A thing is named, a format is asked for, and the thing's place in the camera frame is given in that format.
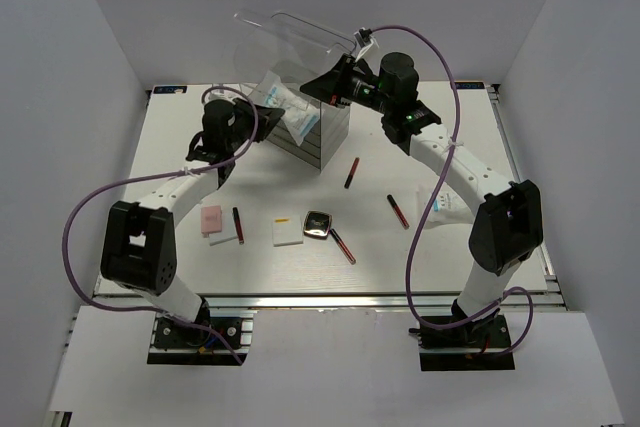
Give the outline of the white cotton pad pack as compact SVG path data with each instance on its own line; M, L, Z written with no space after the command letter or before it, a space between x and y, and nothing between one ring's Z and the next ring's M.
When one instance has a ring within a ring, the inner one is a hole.
M432 189L419 185L416 190L416 209L418 220L421 220ZM445 225L472 225L474 215L466 203L455 192L442 188L436 197L431 212L428 214L424 230Z
M320 120L320 109L297 95L272 71L266 73L252 95L253 100L262 106L285 111L281 120L298 146L302 145L307 134Z

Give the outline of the clear acrylic drawer organizer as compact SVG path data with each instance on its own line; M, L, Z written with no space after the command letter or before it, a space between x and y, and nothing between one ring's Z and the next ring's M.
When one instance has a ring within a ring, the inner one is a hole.
M320 102L301 86L353 53L354 39L284 11L241 9L234 19L247 29L233 57L240 85L255 103L284 111L268 140L323 170L349 133L350 109Z

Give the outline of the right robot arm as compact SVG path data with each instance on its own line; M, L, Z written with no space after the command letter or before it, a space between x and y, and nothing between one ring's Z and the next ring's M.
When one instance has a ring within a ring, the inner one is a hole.
M451 329L461 344L472 346L488 332L491 317L512 294L514 272L543 241L541 196L531 181L516 183L494 172L449 131L418 98L419 76L413 59L393 52L373 72L363 59L344 54L326 73L303 83L303 94L334 107L350 103L381 115L389 141L438 175L474 216L468 240L474 263L452 306L446 325L424 321L430 329Z

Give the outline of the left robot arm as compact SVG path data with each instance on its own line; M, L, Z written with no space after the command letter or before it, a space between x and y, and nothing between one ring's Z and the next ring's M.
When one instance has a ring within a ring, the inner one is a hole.
M118 201L109 211L101 276L178 319L177 334L188 345L205 343L212 324L204 298L178 277L176 227L196 204L223 186L239 149L265 140L283 115L281 108L254 107L241 98L208 101L183 171L145 197Z

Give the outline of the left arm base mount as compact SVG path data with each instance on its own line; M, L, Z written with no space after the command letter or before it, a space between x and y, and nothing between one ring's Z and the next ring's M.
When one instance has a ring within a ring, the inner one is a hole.
M248 355L253 331L253 319L241 316L213 314L210 327L220 335L233 353L214 334L185 328L157 316L147 354L149 365L169 366L232 366L239 367L237 356L244 361Z

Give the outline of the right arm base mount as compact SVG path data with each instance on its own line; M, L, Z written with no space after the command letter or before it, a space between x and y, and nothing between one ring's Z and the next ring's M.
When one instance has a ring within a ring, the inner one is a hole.
M506 318L498 314L488 321L456 329L434 330L422 325L408 330L418 341L423 372L512 371L515 361Z

